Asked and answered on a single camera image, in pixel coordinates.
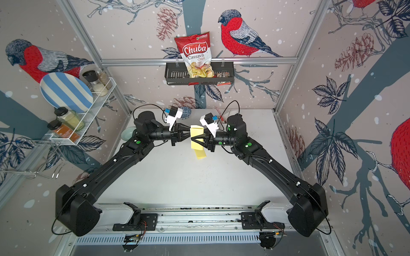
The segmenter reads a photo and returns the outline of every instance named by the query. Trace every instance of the black wall basket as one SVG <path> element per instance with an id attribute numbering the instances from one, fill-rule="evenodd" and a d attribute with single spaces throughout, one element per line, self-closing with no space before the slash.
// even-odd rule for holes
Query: black wall basket
<path id="1" fill-rule="evenodd" d="M 165 80 L 168 85 L 188 85 L 189 83 L 198 83 L 199 85 L 217 84 L 218 82 L 234 82 L 235 74 L 233 71 L 233 62 L 211 62 L 212 69 L 218 73 L 228 72 L 229 77 L 200 77 L 190 78 L 185 63 L 167 63 L 165 67 Z"/>

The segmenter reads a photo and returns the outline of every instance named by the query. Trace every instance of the spice jar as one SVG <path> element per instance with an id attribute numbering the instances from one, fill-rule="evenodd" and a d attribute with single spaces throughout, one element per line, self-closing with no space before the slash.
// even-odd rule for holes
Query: spice jar
<path id="1" fill-rule="evenodd" d="M 72 142 L 75 142 L 80 138 L 80 136 L 76 134 L 70 127 L 63 124 L 60 120 L 57 119 L 49 122 L 47 128 L 60 135 L 62 138 L 70 138 Z"/>
<path id="2" fill-rule="evenodd" d="M 90 83 L 92 89 L 94 92 L 98 93 L 97 95 L 99 97 L 102 97 L 108 93 L 105 85 L 98 80 L 97 73 L 94 70 L 84 72 L 82 76 Z"/>
<path id="3" fill-rule="evenodd" d="M 96 73 L 98 80 L 100 80 L 100 82 L 104 84 L 108 90 L 111 89 L 112 84 L 109 83 L 108 75 L 104 71 L 102 71 L 101 68 L 97 68 Z"/>
<path id="4" fill-rule="evenodd" d="M 85 126 L 84 122 L 80 121 L 81 118 L 77 115 L 77 113 L 74 110 L 68 110 L 65 107 L 61 107 L 55 109 L 54 114 L 56 114 L 58 120 L 63 122 L 72 130 L 75 129 L 75 131 L 80 131 Z"/>

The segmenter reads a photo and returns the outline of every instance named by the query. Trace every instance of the blue striped plate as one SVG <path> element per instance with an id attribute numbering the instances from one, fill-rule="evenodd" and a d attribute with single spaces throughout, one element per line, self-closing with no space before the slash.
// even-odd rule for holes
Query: blue striped plate
<path id="1" fill-rule="evenodd" d="M 86 112 L 93 104 L 90 89 L 70 74 L 55 72 L 45 75 L 40 82 L 43 97 L 53 107 L 66 107 L 77 113 Z"/>

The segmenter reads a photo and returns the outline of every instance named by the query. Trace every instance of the light blue bowl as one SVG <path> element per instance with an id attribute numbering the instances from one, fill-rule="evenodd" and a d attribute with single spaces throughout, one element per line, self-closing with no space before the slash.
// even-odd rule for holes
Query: light blue bowl
<path id="1" fill-rule="evenodd" d="M 128 127 L 127 129 L 125 129 L 122 133 L 121 133 L 121 139 L 128 141 L 129 139 L 131 139 L 132 137 L 132 133 L 135 130 L 135 126 L 133 127 Z"/>

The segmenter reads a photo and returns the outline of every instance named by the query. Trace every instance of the pine cone illustration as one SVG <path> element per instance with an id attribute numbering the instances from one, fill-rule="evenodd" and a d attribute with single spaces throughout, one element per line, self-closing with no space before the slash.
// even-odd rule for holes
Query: pine cone illustration
<path id="1" fill-rule="evenodd" d="M 164 41 L 165 38 L 171 38 L 172 33 L 175 32 L 177 25 L 177 15 L 168 7 L 162 7 L 157 13 L 157 37 Z"/>
<path id="2" fill-rule="evenodd" d="M 303 136 L 299 134 L 296 130 L 296 127 L 286 131 L 287 137 L 289 138 L 290 145 L 292 146 L 293 152 L 295 152 L 296 158 L 303 156 L 303 152 L 305 151 L 305 141 L 303 140 Z"/>
<path id="3" fill-rule="evenodd" d="M 196 99 L 189 96 L 184 96 L 183 98 L 175 99 L 172 102 L 172 106 L 182 108 L 183 106 L 189 107 L 190 109 L 200 109 L 199 102 Z"/>
<path id="4" fill-rule="evenodd" d="M 354 67 L 360 67 L 366 61 L 367 57 L 373 52 L 374 39 L 369 33 L 356 37 L 346 48 L 346 52 L 340 54 L 339 59 L 335 60 L 335 70 L 342 68 L 342 72 Z"/>

